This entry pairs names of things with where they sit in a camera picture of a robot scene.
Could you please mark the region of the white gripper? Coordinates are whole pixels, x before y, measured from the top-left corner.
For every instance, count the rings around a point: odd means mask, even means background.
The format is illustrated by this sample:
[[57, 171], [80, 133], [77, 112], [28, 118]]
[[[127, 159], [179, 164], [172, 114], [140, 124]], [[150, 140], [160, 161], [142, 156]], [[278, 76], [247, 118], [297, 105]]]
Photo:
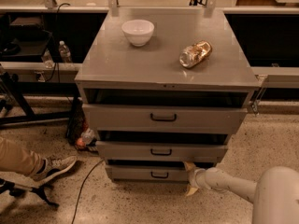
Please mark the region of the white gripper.
[[184, 167], [188, 174], [190, 185], [187, 186], [186, 196], [192, 196], [199, 188], [203, 188], [206, 184], [205, 169], [195, 168], [193, 162], [184, 162]]

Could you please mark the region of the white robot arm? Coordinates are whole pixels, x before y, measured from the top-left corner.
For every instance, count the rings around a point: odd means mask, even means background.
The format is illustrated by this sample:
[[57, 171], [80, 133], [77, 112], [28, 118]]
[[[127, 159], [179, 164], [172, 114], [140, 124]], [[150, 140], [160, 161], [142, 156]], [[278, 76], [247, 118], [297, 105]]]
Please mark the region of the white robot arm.
[[257, 182], [227, 174], [219, 168], [202, 169], [184, 162], [188, 173], [187, 196], [198, 189], [231, 191], [253, 204], [252, 224], [299, 224], [299, 173], [276, 166]]

